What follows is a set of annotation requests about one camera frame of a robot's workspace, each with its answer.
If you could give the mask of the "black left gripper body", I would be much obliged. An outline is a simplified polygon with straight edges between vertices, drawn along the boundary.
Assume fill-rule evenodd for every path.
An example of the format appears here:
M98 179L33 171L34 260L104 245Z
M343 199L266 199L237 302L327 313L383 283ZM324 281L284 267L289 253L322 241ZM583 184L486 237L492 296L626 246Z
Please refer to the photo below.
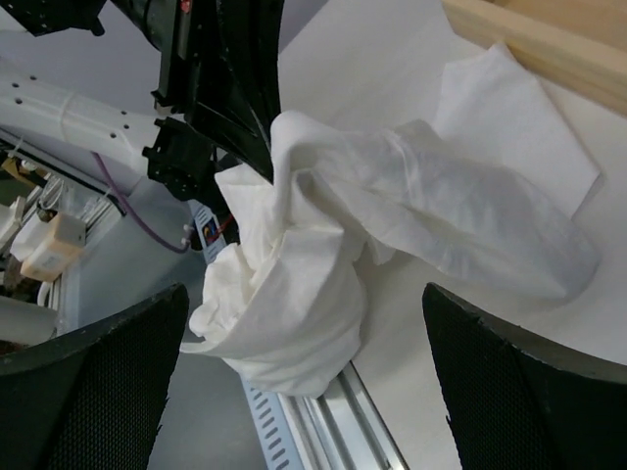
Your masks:
M116 7L161 54L157 105L195 130L195 76L203 57L277 56L280 1L118 1Z

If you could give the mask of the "white shirt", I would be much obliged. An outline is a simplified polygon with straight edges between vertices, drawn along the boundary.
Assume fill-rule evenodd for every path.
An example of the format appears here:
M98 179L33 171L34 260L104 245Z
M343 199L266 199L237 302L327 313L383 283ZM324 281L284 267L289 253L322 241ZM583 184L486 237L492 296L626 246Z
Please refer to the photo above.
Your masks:
M286 111L271 138L272 181L244 164L217 175L239 241L208 265L180 348L256 389L316 398L355 356L363 250L550 300L600 263L573 220L599 170L502 44L445 65L433 123L343 131Z

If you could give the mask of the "wooden clothes rack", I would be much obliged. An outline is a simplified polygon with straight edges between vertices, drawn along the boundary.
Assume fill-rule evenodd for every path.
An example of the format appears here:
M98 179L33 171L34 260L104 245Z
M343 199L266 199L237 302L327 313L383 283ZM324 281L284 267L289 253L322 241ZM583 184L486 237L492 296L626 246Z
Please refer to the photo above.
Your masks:
M624 1L444 1L458 36L504 43L532 72L626 115Z

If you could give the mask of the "beige power adapter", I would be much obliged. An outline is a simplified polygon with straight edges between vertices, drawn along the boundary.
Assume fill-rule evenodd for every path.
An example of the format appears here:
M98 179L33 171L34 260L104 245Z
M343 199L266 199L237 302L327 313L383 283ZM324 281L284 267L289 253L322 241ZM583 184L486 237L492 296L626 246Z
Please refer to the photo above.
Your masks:
M65 213L44 222L34 215L18 232L10 254L21 263L20 274L40 282L55 281L84 250L86 224Z

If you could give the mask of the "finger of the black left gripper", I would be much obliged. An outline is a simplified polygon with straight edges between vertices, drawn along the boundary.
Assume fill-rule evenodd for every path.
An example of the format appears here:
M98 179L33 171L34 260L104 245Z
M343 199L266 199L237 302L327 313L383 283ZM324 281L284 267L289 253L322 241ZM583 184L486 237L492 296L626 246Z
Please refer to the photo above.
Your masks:
M270 125L279 112L277 56L203 57L195 76L195 130L273 181Z

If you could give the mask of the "aluminium mounting rail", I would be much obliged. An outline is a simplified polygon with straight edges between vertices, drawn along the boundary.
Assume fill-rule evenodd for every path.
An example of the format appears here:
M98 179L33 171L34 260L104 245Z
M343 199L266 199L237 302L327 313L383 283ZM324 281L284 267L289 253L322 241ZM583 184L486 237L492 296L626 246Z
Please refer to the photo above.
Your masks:
M408 467L353 364L320 397L281 402L305 468Z

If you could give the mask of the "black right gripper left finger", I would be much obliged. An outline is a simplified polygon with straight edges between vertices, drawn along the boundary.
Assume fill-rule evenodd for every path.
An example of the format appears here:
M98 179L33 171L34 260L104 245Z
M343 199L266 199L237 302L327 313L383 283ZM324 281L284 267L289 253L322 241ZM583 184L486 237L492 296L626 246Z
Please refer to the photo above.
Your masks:
M174 284L1 358L4 469L145 469L189 308Z

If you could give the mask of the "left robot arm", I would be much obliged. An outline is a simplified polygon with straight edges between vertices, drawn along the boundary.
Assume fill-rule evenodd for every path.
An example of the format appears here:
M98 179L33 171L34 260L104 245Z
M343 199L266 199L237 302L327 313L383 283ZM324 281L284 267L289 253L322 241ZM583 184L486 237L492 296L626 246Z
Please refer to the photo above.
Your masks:
M181 201L220 201L216 150L271 180L282 3L120 1L118 8L161 56L154 117L3 64L2 123L110 157Z

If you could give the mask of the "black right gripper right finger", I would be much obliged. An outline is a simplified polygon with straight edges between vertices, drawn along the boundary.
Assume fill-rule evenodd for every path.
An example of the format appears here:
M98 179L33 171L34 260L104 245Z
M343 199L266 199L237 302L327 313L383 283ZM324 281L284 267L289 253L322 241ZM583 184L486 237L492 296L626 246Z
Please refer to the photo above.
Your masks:
M623 469L626 367L578 352L435 284L427 336L464 469Z

